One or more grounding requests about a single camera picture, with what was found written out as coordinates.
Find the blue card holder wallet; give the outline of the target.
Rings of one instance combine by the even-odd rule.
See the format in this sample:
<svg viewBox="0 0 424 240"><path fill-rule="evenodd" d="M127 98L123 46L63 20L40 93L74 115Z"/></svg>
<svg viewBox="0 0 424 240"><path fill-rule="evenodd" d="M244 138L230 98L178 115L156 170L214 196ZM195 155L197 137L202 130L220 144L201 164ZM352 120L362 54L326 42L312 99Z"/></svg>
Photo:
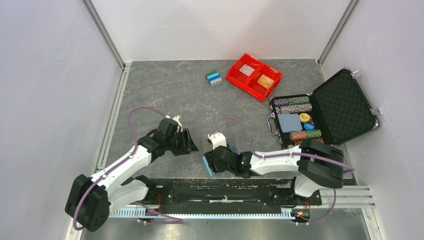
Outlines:
<svg viewBox="0 0 424 240"><path fill-rule="evenodd" d="M226 171L233 173L240 159L240 155L234 152L229 145L207 151L201 158L203 167L210 178L217 177Z"/></svg>

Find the orange credit card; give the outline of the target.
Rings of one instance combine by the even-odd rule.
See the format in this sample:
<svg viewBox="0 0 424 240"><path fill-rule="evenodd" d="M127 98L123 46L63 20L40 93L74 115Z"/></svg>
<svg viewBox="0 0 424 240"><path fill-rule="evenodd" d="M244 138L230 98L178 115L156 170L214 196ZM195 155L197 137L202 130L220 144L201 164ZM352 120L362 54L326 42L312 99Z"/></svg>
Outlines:
<svg viewBox="0 0 424 240"><path fill-rule="evenodd" d="M272 86L272 84L274 83L274 80L272 78L262 74L257 79L257 83L268 90Z"/></svg>

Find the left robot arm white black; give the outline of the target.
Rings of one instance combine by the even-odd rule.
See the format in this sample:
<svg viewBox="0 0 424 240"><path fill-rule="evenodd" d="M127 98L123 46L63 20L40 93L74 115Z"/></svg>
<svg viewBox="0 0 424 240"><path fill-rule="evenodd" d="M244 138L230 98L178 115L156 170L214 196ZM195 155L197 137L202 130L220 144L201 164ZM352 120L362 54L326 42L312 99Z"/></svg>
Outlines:
<svg viewBox="0 0 424 240"><path fill-rule="evenodd" d="M77 176L65 204L76 230L98 230L114 211L133 202L153 203L157 198L154 184L145 176L133 174L162 157L167 151L174 156L197 152L189 130L180 117L166 116L158 127L136 141L121 158L107 168L86 176Z"/></svg>

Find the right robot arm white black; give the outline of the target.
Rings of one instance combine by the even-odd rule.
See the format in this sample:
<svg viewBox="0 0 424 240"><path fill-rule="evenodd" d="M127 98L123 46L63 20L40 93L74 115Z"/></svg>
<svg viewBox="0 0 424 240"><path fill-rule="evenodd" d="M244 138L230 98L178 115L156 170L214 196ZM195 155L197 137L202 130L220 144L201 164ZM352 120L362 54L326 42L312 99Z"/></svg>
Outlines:
<svg viewBox="0 0 424 240"><path fill-rule="evenodd" d="M201 158L209 177L229 172L250 179L274 172L296 172L289 189L289 199L302 204L321 188L341 189L344 185L344 153L325 143L306 139L292 148L236 153L219 145Z"/></svg>

